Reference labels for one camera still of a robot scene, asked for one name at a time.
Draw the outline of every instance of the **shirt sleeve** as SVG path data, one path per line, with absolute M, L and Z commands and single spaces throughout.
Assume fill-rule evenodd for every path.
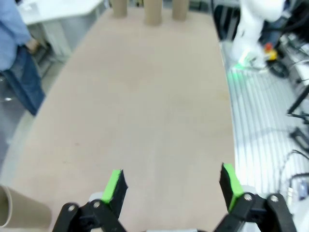
M 24 45 L 31 40 L 31 35 L 14 0 L 0 0 L 0 23 L 13 34 L 18 45 Z

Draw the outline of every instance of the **cardboard tube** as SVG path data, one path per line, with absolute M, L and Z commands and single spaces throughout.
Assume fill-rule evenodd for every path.
M 162 22 L 162 0 L 144 0 L 145 24 L 160 25 Z
M 126 0 L 112 0 L 112 10 L 116 18 L 126 17 L 127 15 L 127 1 Z
M 51 219 L 51 210 L 45 204 L 0 186 L 0 228 L 47 229 Z
M 173 0 L 173 19 L 185 21 L 189 9 L 189 3 L 190 0 Z

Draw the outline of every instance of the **wooden tabletop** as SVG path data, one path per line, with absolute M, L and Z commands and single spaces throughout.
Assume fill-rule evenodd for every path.
M 120 221 L 146 229 L 211 231 L 226 213 L 221 163 L 234 164 L 230 100 L 209 15 L 163 10 L 143 23 L 107 10 L 45 100 L 12 187 L 48 204 L 84 205 L 114 169 L 129 186 Z

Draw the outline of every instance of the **metal platform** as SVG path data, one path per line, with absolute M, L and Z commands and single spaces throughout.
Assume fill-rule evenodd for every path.
M 228 58 L 230 47 L 231 42 L 221 43 L 231 97 L 237 176 L 242 185 L 254 186 L 258 193 L 276 192 L 279 169 L 287 154 L 292 149 L 302 151 L 289 133 L 296 126 L 304 131 L 307 128 L 300 119 L 286 116 L 296 99 L 289 78 L 233 65 Z M 284 196 L 289 177 L 304 172 L 309 172 L 309 162 L 293 154 L 282 174 Z

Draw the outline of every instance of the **blue jeans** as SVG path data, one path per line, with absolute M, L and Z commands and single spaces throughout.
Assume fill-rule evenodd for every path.
M 36 115 L 45 94 L 41 87 L 41 78 L 25 46 L 17 49 L 12 67 L 2 72 L 14 90 L 17 98 L 32 115 Z

